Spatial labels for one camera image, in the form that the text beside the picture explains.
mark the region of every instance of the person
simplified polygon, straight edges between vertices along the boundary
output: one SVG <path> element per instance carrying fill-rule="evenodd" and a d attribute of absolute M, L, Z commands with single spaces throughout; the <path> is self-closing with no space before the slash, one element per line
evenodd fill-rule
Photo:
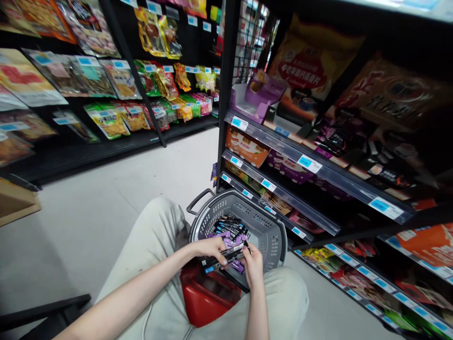
<path fill-rule="evenodd" d="M 165 198 L 149 202 L 101 291 L 101 300 L 54 339 L 296 339 L 308 309 L 306 286 L 288 267 L 263 274 L 262 254 L 250 243 L 252 253 L 245 248 L 243 258 L 250 293 L 210 324 L 190 325 L 178 272 L 196 256 L 215 256 L 225 264 L 220 253 L 225 245 L 222 238 L 207 238 L 178 249 L 181 235 L 187 235 L 181 207 Z"/>

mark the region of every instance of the hand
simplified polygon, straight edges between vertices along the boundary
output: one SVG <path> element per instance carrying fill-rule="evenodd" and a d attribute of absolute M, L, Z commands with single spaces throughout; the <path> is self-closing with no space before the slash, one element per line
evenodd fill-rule
<path fill-rule="evenodd" d="M 242 248 L 244 257 L 239 261 L 245 266 L 245 276 L 249 284 L 250 291 L 261 286 L 264 287 L 264 273 L 263 273 L 263 255 L 253 244 L 249 242 L 249 248 L 252 251 L 250 254 L 247 247 Z"/>

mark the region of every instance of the purple box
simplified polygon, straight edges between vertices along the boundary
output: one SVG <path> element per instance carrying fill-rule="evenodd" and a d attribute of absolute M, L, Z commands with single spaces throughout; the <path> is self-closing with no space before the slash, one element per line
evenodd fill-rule
<path fill-rule="evenodd" d="M 303 166 L 293 162 L 274 149 L 270 150 L 266 163 L 297 184 L 302 184 L 314 176 L 314 173 L 307 171 Z"/>

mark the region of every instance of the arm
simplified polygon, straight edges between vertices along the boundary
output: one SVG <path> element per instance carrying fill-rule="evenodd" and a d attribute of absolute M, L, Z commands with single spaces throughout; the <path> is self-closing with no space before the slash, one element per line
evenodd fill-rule
<path fill-rule="evenodd" d="M 222 238 L 193 242 L 135 276 L 90 308 L 54 340 L 116 339 L 178 271 L 196 256 L 215 256 L 226 264 Z"/>

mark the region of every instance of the aisle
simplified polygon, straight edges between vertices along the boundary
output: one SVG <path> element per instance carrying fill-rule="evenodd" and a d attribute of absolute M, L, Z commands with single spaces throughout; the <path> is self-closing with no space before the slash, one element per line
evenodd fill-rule
<path fill-rule="evenodd" d="M 165 196 L 185 210 L 212 187 L 217 142 L 211 128 L 45 186 L 42 211 L 0 228 L 0 313 L 87 292 L 96 300 L 151 199 Z M 310 295 L 300 339 L 401 339 L 295 255 L 286 264 L 301 273 Z"/>

